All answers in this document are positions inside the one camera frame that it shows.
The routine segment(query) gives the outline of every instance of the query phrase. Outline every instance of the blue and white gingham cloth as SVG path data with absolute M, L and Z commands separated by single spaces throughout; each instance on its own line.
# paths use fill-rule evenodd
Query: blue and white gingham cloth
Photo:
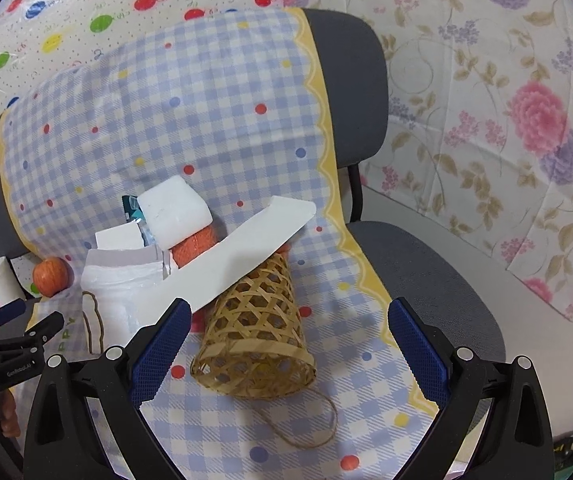
M 68 255 L 78 274 L 95 231 L 123 222 L 121 195 L 138 195 L 177 173 L 206 200 L 221 236 L 272 195 L 315 202 L 318 214 L 293 243 L 289 263 L 296 300 L 312 309 L 303 327 L 317 362 L 316 387 L 340 410 L 337 438 L 319 449 L 294 449 L 249 402 L 199 386 L 188 374 L 199 348 L 199 336 L 190 335 L 175 362 L 187 374 L 167 376 L 142 412 L 192 480 L 390 480 L 431 423 L 407 403 L 409 368 L 379 336 L 385 313 L 353 287 L 358 264 L 337 250 L 340 232 L 323 215 L 331 190 L 317 166 L 326 141 L 319 104 L 305 88 L 310 60 L 294 41 L 297 30 L 295 17 L 282 10 L 182 23 L 59 73 L 4 117 L 13 213 L 39 254 Z M 256 112 L 258 104 L 266 113 Z M 39 306 L 69 320 L 49 348 L 69 360 L 87 357 L 78 294 L 72 288 Z M 18 390 L 23 422 L 34 383 Z M 106 451 L 129 476 L 94 406 Z M 310 393 L 259 407 L 300 442 L 328 434 L 329 409 Z M 406 424 L 394 424 L 401 413 Z M 341 467 L 349 455 L 359 458 L 353 472 Z

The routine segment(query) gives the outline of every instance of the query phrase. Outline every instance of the white cube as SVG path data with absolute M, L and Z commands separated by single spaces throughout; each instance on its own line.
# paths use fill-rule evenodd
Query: white cube
M 180 175 L 172 176 L 137 198 L 155 242 L 172 248 L 207 225 L 213 217 L 208 205 Z

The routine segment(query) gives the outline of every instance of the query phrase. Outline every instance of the woven basket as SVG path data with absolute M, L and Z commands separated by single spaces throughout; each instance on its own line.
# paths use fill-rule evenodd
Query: woven basket
M 206 314 L 191 375 L 202 386 L 245 399 L 294 394 L 315 380 L 287 262 L 281 254 L 242 278 Z

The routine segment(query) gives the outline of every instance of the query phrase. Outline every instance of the white floor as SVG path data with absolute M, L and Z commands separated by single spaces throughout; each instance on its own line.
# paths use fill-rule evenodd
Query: white floor
M 340 188 L 345 215 L 351 210 L 346 177 Z M 413 234 L 448 261 L 495 316 L 510 362 L 526 355 L 534 362 L 553 436 L 573 432 L 573 325 L 531 293 L 494 260 L 435 222 L 370 189 L 364 190 L 362 220 L 389 222 Z

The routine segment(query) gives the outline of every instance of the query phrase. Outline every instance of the hand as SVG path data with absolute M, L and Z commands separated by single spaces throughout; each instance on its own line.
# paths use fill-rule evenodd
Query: hand
M 20 436 L 20 425 L 18 423 L 18 414 L 15 411 L 15 399 L 13 394 L 6 390 L 2 396 L 2 418 L 0 425 L 2 426 L 2 434 L 7 437 Z

